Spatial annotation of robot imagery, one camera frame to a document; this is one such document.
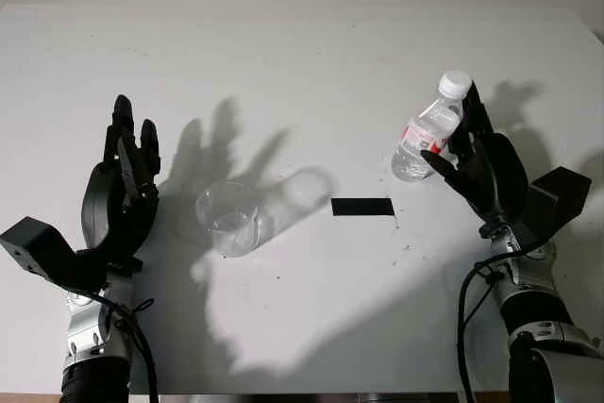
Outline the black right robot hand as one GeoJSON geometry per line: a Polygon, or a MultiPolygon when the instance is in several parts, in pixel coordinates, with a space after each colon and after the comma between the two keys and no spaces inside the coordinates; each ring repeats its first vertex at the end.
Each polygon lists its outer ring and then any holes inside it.
{"type": "Polygon", "coordinates": [[[462,100],[462,113],[448,140],[448,149],[457,162],[453,164],[430,150],[423,150],[421,157],[483,221],[479,232],[486,238],[520,215],[528,177],[511,141],[493,129],[475,84],[462,100]]]}

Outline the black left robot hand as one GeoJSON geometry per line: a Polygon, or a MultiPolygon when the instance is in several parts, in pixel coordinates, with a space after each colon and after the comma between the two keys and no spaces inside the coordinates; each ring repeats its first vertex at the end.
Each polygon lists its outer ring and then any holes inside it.
{"type": "Polygon", "coordinates": [[[156,125],[143,121],[139,138],[130,100],[117,96],[106,130],[103,158],[90,175],[81,209],[88,250],[109,263],[130,260],[143,245],[159,206],[156,125]]]}

